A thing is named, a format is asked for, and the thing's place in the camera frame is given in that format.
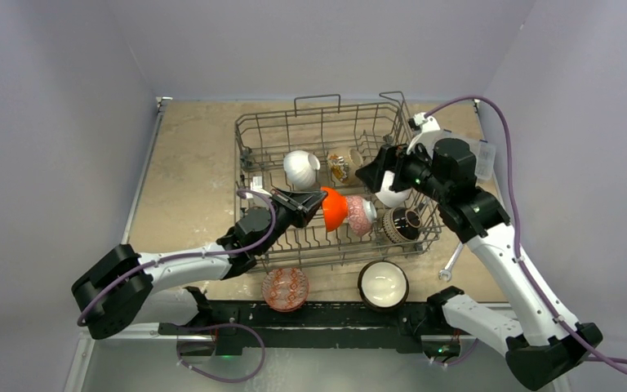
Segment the orange bowl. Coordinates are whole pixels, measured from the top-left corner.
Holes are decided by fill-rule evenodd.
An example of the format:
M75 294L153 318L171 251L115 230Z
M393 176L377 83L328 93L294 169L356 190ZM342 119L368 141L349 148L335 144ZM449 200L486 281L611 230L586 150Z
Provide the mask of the orange bowl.
M347 199L333 188L322 186L320 190L327 194L321 206L325 228L327 232L332 232L337 230L348 216Z

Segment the plain white bowl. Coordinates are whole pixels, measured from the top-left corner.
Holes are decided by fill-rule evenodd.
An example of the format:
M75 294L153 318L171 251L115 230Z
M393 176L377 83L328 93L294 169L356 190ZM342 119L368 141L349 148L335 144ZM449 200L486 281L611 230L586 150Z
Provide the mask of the plain white bowl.
M287 180L296 189L309 189L317 183L321 163L318 157L304 150L294 150L283 160Z

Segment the floral patterned bowl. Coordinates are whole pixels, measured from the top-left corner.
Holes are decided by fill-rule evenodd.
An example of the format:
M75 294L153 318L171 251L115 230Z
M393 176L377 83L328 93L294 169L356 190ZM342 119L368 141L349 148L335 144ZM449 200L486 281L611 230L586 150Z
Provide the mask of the floral patterned bowl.
M358 237L369 234L378 217L374 204L359 195L345 196L345 201L347 221L352 232Z

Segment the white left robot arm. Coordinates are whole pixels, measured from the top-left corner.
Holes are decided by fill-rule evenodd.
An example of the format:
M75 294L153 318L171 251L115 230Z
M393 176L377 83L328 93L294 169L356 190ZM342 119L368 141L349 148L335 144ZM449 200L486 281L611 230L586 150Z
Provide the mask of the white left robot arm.
M71 287L80 309L77 324L97 340L135 323L177 323L189 333L208 329L211 312L192 282L220 281L251 270L291 227L304 228L322 206L325 190L255 193L251 207L227 232L203 247L146 253L120 243Z

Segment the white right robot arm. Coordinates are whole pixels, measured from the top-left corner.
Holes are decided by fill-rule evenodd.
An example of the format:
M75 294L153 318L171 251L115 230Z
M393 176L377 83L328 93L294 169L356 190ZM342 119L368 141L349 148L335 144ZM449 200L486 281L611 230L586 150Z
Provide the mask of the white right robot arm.
M580 323L556 297L515 239L515 226L502 203L477 186L476 156L455 138L422 144L382 145L355 175L372 192L393 173L394 190L414 189L438 206L444 225L486 266L516 317L480 305L456 287L428 299L425 320L436 332L450 327L476 337L505 357L509 370L537 391L582 363L603 335Z

